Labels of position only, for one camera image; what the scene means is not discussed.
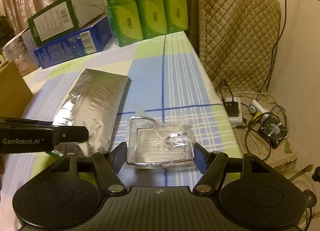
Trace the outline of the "wire soap rack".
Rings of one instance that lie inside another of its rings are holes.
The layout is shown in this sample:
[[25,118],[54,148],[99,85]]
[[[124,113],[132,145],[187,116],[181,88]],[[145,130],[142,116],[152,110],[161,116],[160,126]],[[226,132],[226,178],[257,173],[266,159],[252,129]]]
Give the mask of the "wire soap rack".
[[195,139],[191,126],[163,123],[144,114],[128,119],[126,164],[139,169],[191,167]]

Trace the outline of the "silver foil bag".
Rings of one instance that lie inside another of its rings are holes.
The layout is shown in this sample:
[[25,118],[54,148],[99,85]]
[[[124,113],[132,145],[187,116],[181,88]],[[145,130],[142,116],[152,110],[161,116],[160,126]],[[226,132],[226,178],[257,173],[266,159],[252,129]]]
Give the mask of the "silver foil bag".
[[53,120],[56,126],[85,126],[88,140],[63,141],[55,149],[89,157],[109,149],[128,76],[85,69]]

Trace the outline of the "brown cardboard box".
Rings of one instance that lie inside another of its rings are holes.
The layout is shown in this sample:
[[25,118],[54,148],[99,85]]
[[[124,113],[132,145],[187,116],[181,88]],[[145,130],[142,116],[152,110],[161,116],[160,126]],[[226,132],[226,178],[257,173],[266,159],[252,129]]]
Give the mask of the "brown cardboard box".
[[8,63],[1,69],[1,117],[20,118],[33,98],[33,93],[22,78],[16,64]]

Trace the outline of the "white power strip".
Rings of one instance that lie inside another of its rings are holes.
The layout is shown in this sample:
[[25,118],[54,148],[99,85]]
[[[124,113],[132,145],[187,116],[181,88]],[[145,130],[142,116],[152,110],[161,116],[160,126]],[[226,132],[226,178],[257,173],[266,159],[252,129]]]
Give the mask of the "white power strip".
[[232,127],[242,126],[242,105],[239,97],[225,98],[223,106],[227,112]]

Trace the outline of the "black cooling fan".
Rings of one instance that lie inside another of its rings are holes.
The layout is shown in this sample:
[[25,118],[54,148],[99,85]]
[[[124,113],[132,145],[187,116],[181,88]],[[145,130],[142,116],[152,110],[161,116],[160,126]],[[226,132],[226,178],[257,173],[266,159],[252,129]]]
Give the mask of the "black cooling fan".
[[288,129],[274,115],[269,115],[261,123],[258,134],[267,141],[273,149],[276,149],[280,143],[287,138]]

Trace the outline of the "white round plug adapter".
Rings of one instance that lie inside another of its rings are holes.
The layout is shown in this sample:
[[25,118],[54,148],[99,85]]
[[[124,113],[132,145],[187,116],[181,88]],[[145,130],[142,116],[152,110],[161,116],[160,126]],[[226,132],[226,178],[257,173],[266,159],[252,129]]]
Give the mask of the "white round plug adapter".
[[257,100],[252,100],[248,105],[249,112],[253,115],[254,118],[262,115],[260,120],[264,120],[268,117],[268,110],[265,109]]

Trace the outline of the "white printed box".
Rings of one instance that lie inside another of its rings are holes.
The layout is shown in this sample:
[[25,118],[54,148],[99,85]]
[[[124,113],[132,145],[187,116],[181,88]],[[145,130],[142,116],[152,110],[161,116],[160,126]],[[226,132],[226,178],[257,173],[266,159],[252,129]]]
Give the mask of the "white printed box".
[[34,54],[37,48],[29,28],[17,34],[4,47],[3,52],[10,62],[14,62],[22,76],[35,71],[39,62]]

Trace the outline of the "checked bed sheet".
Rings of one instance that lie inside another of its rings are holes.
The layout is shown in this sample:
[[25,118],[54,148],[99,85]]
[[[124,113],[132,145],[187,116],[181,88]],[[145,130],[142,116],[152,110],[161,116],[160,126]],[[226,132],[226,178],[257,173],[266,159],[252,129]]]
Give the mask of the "checked bed sheet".
[[[125,47],[107,46],[103,52],[32,72],[24,77],[34,97],[23,117],[53,121],[84,69],[129,77],[114,125],[110,149],[125,141],[127,122],[133,115],[148,116],[167,124],[191,126],[194,139],[208,151],[241,158],[228,117],[216,91],[184,32],[140,41]],[[12,209],[17,189],[54,162],[46,153],[5,156],[2,175],[1,230],[19,230]],[[123,165],[119,177],[132,185],[190,188],[200,178],[189,169],[139,170]]]

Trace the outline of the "black folding cart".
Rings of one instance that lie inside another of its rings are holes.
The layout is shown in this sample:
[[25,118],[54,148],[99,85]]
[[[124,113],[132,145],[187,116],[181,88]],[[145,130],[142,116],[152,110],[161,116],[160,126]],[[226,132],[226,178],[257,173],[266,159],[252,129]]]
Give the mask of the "black folding cart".
[[3,48],[11,39],[15,37],[14,31],[5,16],[0,16],[0,47]]

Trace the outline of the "blue product box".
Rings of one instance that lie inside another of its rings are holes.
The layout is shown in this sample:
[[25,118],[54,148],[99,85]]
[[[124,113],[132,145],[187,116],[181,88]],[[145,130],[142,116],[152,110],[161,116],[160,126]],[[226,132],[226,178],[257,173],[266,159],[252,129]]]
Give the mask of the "blue product box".
[[102,51],[112,38],[106,15],[100,15],[84,28],[60,37],[34,50],[43,69]]

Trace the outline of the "green product box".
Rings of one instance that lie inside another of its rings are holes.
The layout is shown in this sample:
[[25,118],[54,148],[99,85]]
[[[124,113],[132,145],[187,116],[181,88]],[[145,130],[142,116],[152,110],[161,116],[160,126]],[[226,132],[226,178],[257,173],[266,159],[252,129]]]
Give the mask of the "green product box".
[[38,47],[76,32],[105,12],[104,0],[57,0],[27,19]]

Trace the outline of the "chair with quilted cover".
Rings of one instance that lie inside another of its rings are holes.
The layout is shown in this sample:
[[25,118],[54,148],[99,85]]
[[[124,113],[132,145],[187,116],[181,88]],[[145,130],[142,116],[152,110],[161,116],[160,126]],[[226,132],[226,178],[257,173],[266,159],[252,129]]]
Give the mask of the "chair with quilted cover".
[[280,26],[278,0],[191,0],[190,41],[210,81],[267,90]]

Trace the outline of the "green tissue pack bundle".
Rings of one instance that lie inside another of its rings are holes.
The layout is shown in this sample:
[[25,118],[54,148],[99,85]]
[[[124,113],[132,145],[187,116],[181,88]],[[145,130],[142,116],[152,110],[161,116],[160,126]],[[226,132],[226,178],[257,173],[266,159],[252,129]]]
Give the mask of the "green tissue pack bundle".
[[186,31],[187,0],[104,0],[111,33],[121,47]]

